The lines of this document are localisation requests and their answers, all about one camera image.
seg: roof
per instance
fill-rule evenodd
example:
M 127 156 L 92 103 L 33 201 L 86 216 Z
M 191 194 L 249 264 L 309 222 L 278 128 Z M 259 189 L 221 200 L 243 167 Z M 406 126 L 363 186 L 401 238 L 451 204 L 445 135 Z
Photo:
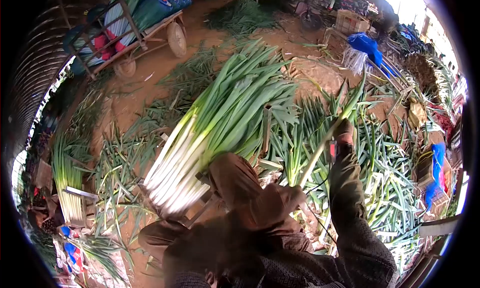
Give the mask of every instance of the roof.
M 16 55 L 8 88 L 2 98 L 2 159 L 9 172 L 23 149 L 35 114 L 45 93 L 70 55 L 63 51 L 63 37 L 85 18 L 84 11 L 105 0 L 48 0 L 36 17 Z

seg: white plastic bag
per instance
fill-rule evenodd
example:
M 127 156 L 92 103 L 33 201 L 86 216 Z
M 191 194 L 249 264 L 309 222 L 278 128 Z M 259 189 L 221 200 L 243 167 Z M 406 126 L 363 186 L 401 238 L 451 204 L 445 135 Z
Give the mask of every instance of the white plastic bag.
M 343 52 L 342 64 L 345 68 L 349 68 L 354 75 L 359 75 L 363 71 L 363 65 L 368 55 L 360 50 L 353 49 L 348 46 Z

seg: rubber tire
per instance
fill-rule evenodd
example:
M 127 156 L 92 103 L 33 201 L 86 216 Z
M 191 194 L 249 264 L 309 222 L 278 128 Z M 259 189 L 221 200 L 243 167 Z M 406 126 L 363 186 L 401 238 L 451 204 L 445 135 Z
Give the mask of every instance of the rubber tire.
M 115 71 L 115 74 L 120 78 L 131 78 L 137 70 L 137 64 L 133 60 L 130 62 L 124 61 L 114 64 L 113 70 Z
M 187 41 L 183 31 L 177 22 L 172 22 L 166 29 L 168 44 L 176 57 L 184 57 L 187 54 Z

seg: wooden cart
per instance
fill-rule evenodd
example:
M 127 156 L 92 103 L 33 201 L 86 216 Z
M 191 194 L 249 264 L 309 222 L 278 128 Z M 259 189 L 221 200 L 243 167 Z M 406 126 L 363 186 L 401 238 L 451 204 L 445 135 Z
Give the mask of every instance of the wooden cart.
M 113 6 L 120 4 L 122 9 L 123 9 L 123 14 L 119 16 L 118 18 L 114 19 L 110 23 L 106 24 L 103 26 L 101 23 L 100 25 L 102 28 L 100 29 L 101 32 L 105 32 L 106 29 L 117 22 L 118 20 L 121 20 L 123 18 L 126 18 L 131 30 L 124 32 L 120 36 L 116 37 L 115 39 L 111 40 L 108 44 L 106 44 L 104 47 L 96 50 L 95 47 L 93 46 L 92 40 L 94 38 L 88 38 L 87 32 L 88 29 L 90 29 L 93 24 L 99 23 L 99 18 L 102 15 L 105 15 Z M 73 55 L 77 57 L 77 59 L 80 60 L 81 64 L 85 68 L 87 74 L 92 77 L 93 80 L 96 79 L 95 74 L 100 72 L 102 69 L 105 69 L 109 65 L 113 65 L 113 69 L 115 70 L 115 73 L 118 76 L 122 77 L 132 77 L 135 74 L 136 70 L 136 63 L 135 60 L 144 56 L 148 52 L 157 50 L 161 47 L 164 47 L 166 45 L 170 46 L 170 49 L 172 50 L 173 54 L 176 57 L 183 57 L 187 53 L 187 42 L 185 40 L 185 37 L 187 36 L 185 26 L 183 25 L 183 19 L 182 19 L 183 12 L 179 11 L 176 12 L 175 14 L 161 20 L 157 24 L 153 25 L 150 28 L 147 28 L 144 32 L 139 32 L 138 28 L 136 27 L 132 16 L 130 15 L 128 5 L 124 0 L 117 0 L 111 4 L 109 4 L 100 14 L 98 14 L 93 21 L 89 22 L 69 43 L 68 47 L 70 51 L 72 52 Z M 155 35 L 162 29 L 166 28 L 166 34 L 167 34 L 167 39 L 159 39 L 155 38 Z M 130 33 L 134 33 L 136 37 L 136 41 L 133 42 L 132 44 L 129 44 L 127 47 L 125 47 L 122 51 L 115 53 L 112 57 L 110 57 L 107 61 L 104 63 L 101 63 L 99 65 L 95 65 L 92 67 L 88 67 L 87 63 L 93 58 L 93 57 L 98 57 L 100 58 L 101 51 L 107 49 L 108 47 L 114 45 L 117 41 L 122 39 L 124 36 Z M 83 47 L 80 49 L 83 49 L 84 47 L 89 47 L 93 55 L 87 59 L 87 60 L 82 60 L 79 56 L 79 50 L 76 50 L 73 46 L 74 42 L 77 39 L 83 39 L 85 41 L 85 44 Z M 149 48 L 147 46 L 147 42 L 157 42 L 160 43 L 159 45 L 157 44 L 156 46 L 153 46 L 152 48 Z

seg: black cable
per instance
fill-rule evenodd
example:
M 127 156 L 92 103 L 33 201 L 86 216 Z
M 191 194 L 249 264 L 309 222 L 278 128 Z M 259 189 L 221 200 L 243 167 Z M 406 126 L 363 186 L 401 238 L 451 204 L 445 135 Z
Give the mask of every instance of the black cable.
M 330 171 L 328 172 L 326 178 L 324 179 L 323 182 L 321 182 L 319 185 L 313 187 L 312 189 L 310 189 L 307 194 L 311 193 L 313 190 L 319 188 L 321 185 L 323 185 L 327 179 L 328 179 L 328 176 L 330 175 Z M 309 205 L 307 204 L 307 207 L 308 209 L 310 210 L 310 212 L 314 215 L 315 219 L 317 220 L 317 222 L 323 227 L 323 229 L 326 231 L 327 235 L 332 239 L 333 242 L 335 242 L 335 244 L 337 244 L 336 240 L 332 237 L 332 235 L 330 235 L 330 233 L 327 231 L 327 229 L 325 228 L 325 226 L 321 223 L 321 220 L 317 217 L 317 215 L 315 215 L 315 213 L 312 211 L 312 209 L 310 209 Z

